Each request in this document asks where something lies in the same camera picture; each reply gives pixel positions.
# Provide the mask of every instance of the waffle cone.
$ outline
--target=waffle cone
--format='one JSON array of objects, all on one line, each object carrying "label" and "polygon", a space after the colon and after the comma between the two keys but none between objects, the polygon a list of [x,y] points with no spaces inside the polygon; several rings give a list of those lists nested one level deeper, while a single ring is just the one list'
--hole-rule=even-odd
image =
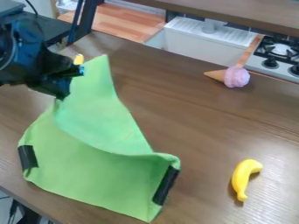
[{"label": "waffle cone", "polygon": [[224,82],[225,72],[226,70],[217,70],[217,71],[206,72],[205,75],[216,81]]}]

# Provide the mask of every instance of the ice cream cone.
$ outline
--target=ice cream cone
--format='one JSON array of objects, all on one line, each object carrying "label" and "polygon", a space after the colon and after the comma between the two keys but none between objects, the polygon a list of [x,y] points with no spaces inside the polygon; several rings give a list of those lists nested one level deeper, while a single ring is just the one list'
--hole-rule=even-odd
[{"label": "ice cream cone", "polygon": [[205,75],[216,80],[216,81],[221,81],[224,83],[225,73],[226,73],[226,70],[217,70],[217,71],[205,72]]},{"label": "ice cream cone", "polygon": [[230,66],[227,70],[206,72],[205,75],[224,83],[229,88],[242,88],[250,80],[248,71],[237,66]]}]

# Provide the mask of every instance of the toy banana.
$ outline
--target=toy banana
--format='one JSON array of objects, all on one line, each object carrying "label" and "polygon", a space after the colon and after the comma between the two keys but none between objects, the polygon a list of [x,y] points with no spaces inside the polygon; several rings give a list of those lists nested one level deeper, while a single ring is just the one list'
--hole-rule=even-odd
[{"label": "toy banana", "polygon": [[237,165],[233,172],[232,185],[239,201],[245,201],[247,199],[245,190],[250,174],[259,172],[261,168],[262,164],[253,159],[246,159]]}]

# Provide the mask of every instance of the wooden countertop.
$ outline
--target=wooden countertop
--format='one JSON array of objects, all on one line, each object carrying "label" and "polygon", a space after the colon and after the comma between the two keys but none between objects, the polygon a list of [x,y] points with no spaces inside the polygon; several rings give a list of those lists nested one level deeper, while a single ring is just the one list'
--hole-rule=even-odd
[{"label": "wooden countertop", "polygon": [[[63,51],[90,60],[108,53],[117,94],[155,151],[177,155],[182,171],[154,224],[297,223],[299,87],[254,76],[229,89],[203,75],[222,69],[196,59],[92,33]],[[142,224],[45,192],[23,180],[17,141],[52,101],[26,87],[0,88],[0,186],[64,224]],[[264,168],[235,202],[230,177],[242,159]]]},{"label": "wooden countertop", "polygon": [[296,0],[126,0],[299,37]]}]

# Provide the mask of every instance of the green towel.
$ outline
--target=green towel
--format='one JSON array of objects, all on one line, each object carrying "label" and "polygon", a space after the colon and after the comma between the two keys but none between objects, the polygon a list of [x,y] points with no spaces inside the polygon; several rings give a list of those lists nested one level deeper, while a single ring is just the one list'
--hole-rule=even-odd
[{"label": "green towel", "polygon": [[24,133],[20,155],[22,150],[26,180],[147,222],[161,210],[180,169],[177,157],[153,152],[119,101],[107,56],[85,64],[71,94]]}]

